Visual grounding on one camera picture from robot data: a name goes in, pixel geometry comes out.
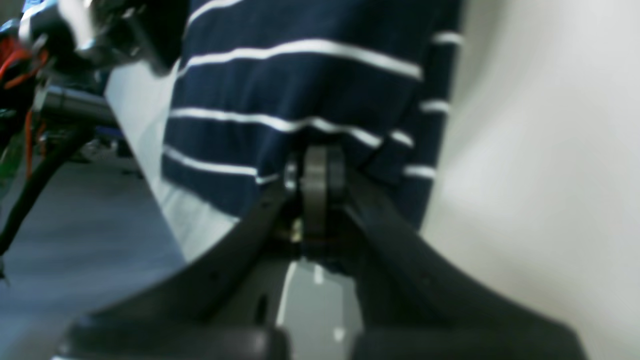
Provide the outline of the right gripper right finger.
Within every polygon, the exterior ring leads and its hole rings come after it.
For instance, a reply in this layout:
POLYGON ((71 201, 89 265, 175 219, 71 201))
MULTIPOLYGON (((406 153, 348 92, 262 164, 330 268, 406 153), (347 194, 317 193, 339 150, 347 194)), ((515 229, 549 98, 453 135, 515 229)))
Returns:
POLYGON ((375 185, 327 151, 332 262, 352 277, 364 330, 354 360, 585 360, 578 335, 464 274, 375 185))

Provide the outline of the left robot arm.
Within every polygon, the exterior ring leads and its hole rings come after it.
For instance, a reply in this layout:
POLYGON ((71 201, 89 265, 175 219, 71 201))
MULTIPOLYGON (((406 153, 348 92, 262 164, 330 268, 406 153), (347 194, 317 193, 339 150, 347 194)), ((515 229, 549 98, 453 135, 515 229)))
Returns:
POLYGON ((1 27, 1 180, 32 161, 38 76, 87 76, 144 60, 178 60, 187 0, 48 0, 1 27))

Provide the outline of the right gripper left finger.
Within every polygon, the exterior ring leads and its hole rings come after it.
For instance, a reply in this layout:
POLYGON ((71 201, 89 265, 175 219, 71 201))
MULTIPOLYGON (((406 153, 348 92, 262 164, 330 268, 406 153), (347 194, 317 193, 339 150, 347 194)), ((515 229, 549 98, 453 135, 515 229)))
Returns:
POLYGON ((208 253, 153 287, 83 316, 57 360, 290 360, 277 326, 291 260, 326 235, 329 149, 293 155, 283 180, 208 253))

